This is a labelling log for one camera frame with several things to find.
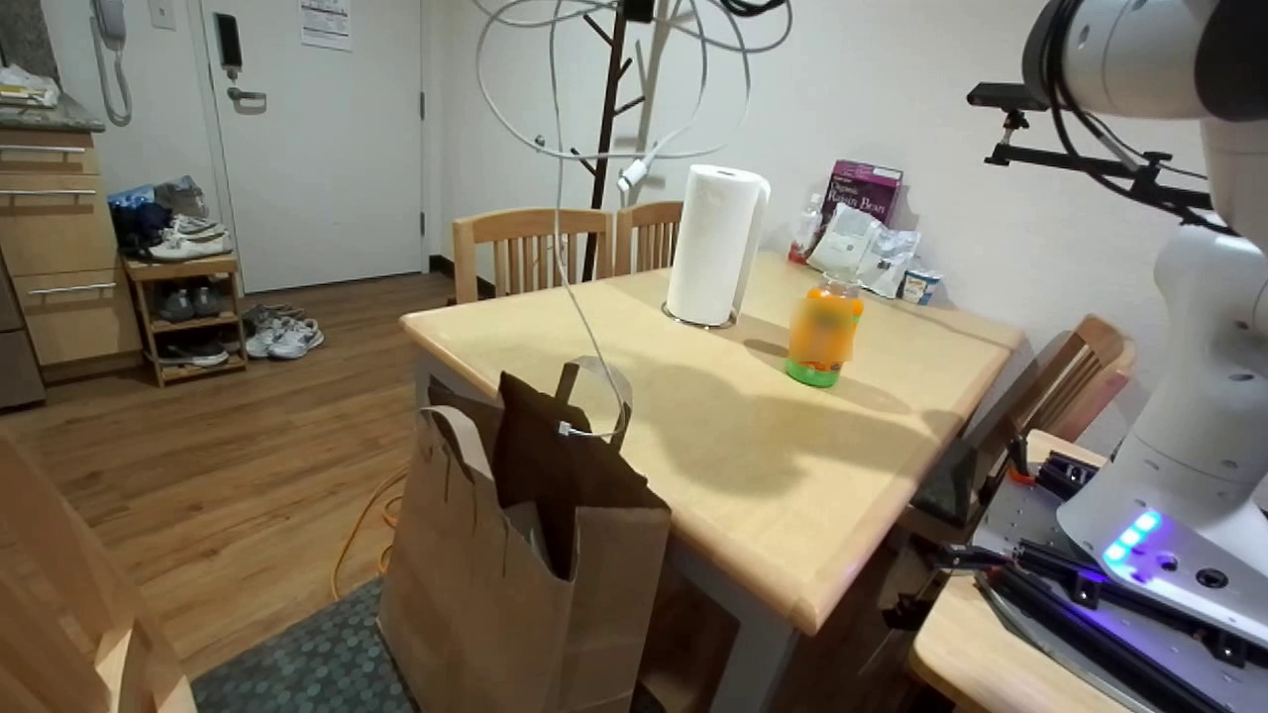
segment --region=wooden chair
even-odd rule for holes
[[[476,301],[476,244],[491,244],[495,293],[533,293],[582,282],[588,237],[599,243],[599,278],[610,264],[610,214],[603,208],[499,208],[451,223],[456,301]]]
[[[200,709],[89,523],[0,433],[0,709]]]
[[[1069,331],[1056,338],[977,433],[953,447],[948,466],[915,492],[915,512],[969,535],[1028,433],[1044,428],[1076,445],[1126,387],[1134,366],[1134,344],[1109,322],[1081,318]]]
[[[641,203],[617,214],[616,272],[676,264],[681,203]]]

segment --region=orange juice bottle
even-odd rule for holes
[[[866,322],[866,293],[831,272],[806,293],[784,371],[812,387],[831,387],[849,344]]]

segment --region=paper towel roll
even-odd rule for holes
[[[690,166],[668,313],[731,325],[740,313],[771,183],[732,166]]]

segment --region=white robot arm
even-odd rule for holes
[[[1218,214],[1268,244],[1268,4],[1052,0],[1028,84],[1052,104],[1129,120],[1200,120]]]
[[[1114,465],[1057,508],[1126,587],[1268,645],[1268,4],[1052,0],[1028,84],[1056,112],[1196,120],[1228,233],[1159,257],[1172,318],[1160,384]]]

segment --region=door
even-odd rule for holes
[[[421,0],[200,0],[241,282],[425,270]]]

